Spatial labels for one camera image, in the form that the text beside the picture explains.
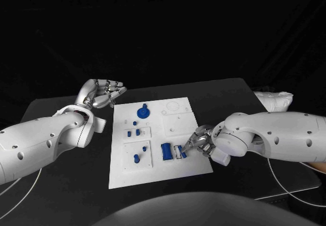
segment white cable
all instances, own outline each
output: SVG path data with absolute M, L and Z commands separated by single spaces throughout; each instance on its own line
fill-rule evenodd
M 320 171 L 318 169 L 313 168 L 311 166 L 308 166 L 307 164 L 304 164 L 302 162 L 300 162 L 301 165 L 304 165 L 305 167 L 308 167 L 310 169 L 313 169 L 314 171 L 326 174 L 323 171 Z
M 276 180 L 276 176 L 275 176 L 275 174 L 274 174 L 271 165 L 269 165 L 269 171 L 271 171 L 271 173 L 272 173 L 272 176 L 274 176 L 274 179 L 275 179 L 278 185 L 281 186 L 279 181 Z M 305 203 L 305 204 L 308 204 L 308 205 L 311 205 L 311 206 L 315 206 L 315 207 L 326 207 L 326 206 L 315 205 L 315 204 L 311 204 L 311 203 L 302 201 L 300 198 L 297 198 L 297 197 L 287 191 L 287 189 L 285 189 L 282 186 L 281 186 L 281 188 L 282 188 L 282 190 L 285 191 L 285 193 L 287 193 L 294 199 L 297 199 L 298 201 L 301 201 L 302 203 Z
M 0 193 L 0 196 L 5 193 L 5 191 L 17 184 L 17 182 L 20 181 L 21 178 L 18 178 L 12 184 L 7 187 L 7 189 Z
M 30 187 L 30 189 L 28 189 L 27 194 L 24 195 L 24 197 L 21 198 L 21 200 L 18 201 L 18 203 L 15 204 L 15 206 L 14 206 L 14 207 L 8 210 L 8 212 L 0 217 L 0 220 L 8 215 L 8 213 L 14 210 L 14 208 L 18 206 L 18 204 L 21 203 L 21 201 L 24 200 L 24 198 L 27 197 L 27 195 L 28 195 L 28 193 L 30 193 L 30 191 L 31 191 L 31 189 L 33 189 L 33 187 L 34 187 L 36 181 L 37 181 L 37 179 L 38 179 L 40 171 L 41 171 L 41 168 L 38 169 L 38 174 L 37 174 L 37 177 L 36 177 L 36 179 L 34 179 L 34 183 L 33 183 L 33 185 L 31 185 L 31 187 Z

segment black table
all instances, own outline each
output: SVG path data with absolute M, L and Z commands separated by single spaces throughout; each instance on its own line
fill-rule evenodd
M 187 97 L 197 125 L 216 125 L 233 112 L 265 112 L 245 81 L 239 78 L 128 90 L 116 104 Z M 75 97 L 34 100 L 23 120 L 49 117 Z M 66 151 L 43 167 L 36 186 L 1 225 L 90 225 L 108 214 L 157 196 L 214 191 L 262 198 L 284 193 L 269 172 L 266 159 L 248 152 L 232 157 L 225 167 L 210 160 L 213 173 L 154 183 L 108 189 L 111 133 L 113 109 L 93 109 L 96 117 L 106 119 L 102 134 L 93 134 L 89 145 Z M 289 191 L 320 186 L 315 174 L 295 162 L 271 160 L 276 177 Z M 20 201 L 34 182 L 37 172 L 21 178 L 0 197 L 0 216 Z

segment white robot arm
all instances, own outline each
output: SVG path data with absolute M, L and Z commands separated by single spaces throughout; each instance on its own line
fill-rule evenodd
M 63 151 L 85 147 L 93 132 L 100 133 L 105 120 L 90 108 L 113 107 L 113 99 L 126 91 L 122 83 L 89 79 L 75 105 L 63 107 L 51 117 L 38 118 L 0 131 L 0 185 L 24 177 L 49 163 Z
M 214 128 L 201 126 L 181 152 L 197 147 L 226 166 L 246 151 L 285 161 L 326 161 L 326 118 L 298 112 L 233 113 Z

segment blue object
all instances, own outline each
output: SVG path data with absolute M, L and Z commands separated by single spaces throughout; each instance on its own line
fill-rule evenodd
M 178 151 L 180 151 L 181 157 L 183 157 L 183 158 L 186 158 L 186 153 L 184 153 L 184 152 L 181 152 L 181 146 L 178 145 L 178 146 L 177 146 L 177 148 L 178 148 Z
M 148 110 L 145 104 L 142 104 L 142 107 L 137 110 L 137 116 L 138 116 L 141 119 L 145 119 L 145 118 L 150 116 L 150 110 Z
M 138 155 L 135 154 L 134 155 L 134 163 L 138 163 L 139 162 L 139 157 L 138 157 Z
M 173 159 L 173 157 L 171 157 L 170 143 L 161 144 L 161 152 L 163 152 L 163 160 Z

